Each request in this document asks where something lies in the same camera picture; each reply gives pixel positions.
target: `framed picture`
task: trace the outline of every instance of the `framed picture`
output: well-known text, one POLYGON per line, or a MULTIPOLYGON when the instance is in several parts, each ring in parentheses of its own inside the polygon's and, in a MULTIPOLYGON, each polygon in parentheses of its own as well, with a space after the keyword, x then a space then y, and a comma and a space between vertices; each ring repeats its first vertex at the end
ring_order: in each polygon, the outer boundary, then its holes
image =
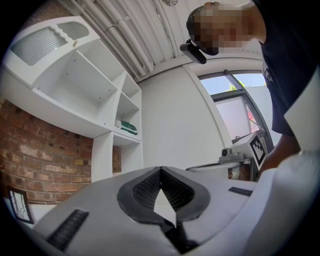
POLYGON ((17 220, 34 224, 30 214, 27 193, 15 187, 7 186, 10 204, 17 220))

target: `person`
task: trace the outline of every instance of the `person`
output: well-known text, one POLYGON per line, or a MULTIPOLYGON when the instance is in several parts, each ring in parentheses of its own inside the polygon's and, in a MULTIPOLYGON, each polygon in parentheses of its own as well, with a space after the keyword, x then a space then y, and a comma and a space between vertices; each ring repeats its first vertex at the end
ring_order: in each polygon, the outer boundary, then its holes
POLYGON ((300 151, 284 115, 319 64, 313 27, 318 24, 316 18, 313 9, 302 2, 252 0, 238 7, 207 2, 191 12, 187 20, 191 40, 209 55, 217 48, 243 47, 252 39, 261 44, 262 74, 272 101, 272 130, 282 135, 260 173, 276 168, 300 151))

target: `black t-shirt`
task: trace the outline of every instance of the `black t-shirt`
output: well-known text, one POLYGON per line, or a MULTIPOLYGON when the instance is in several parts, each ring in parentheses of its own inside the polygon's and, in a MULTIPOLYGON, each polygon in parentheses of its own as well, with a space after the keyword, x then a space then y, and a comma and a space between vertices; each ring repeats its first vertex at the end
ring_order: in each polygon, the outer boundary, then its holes
POLYGON ((261 45, 262 74, 272 100, 272 130, 293 136, 284 115, 306 88, 319 64, 319 14, 303 2, 252 1, 266 27, 266 40, 261 45))

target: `sky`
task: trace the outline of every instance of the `sky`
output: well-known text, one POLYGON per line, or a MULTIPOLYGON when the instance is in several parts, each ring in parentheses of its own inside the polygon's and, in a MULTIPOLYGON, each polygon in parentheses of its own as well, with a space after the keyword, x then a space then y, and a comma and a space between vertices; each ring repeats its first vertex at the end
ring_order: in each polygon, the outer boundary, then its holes
MULTIPOLYGON (((265 83, 265 78, 261 73, 235 74, 234 76, 247 87, 264 86, 265 83)), ((201 82, 210 95, 225 92, 229 90, 229 85, 231 85, 231 82, 225 76, 204 79, 201 82)))

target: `white cabinet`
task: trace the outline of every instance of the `white cabinet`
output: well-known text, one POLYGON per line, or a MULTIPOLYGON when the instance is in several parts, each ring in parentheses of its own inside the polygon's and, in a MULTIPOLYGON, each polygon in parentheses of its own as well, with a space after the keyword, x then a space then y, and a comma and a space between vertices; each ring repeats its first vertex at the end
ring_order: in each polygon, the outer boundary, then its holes
POLYGON ((81 17, 47 20, 17 34, 0 87, 30 114, 94 138, 93 182, 112 177, 113 145, 122 147, 123 172, 143 168, 141 89, 81 17), (51 38, 57 47, 46 46, 51 38), (116 120, 130 122, 138 135, 115 127, 116 120))

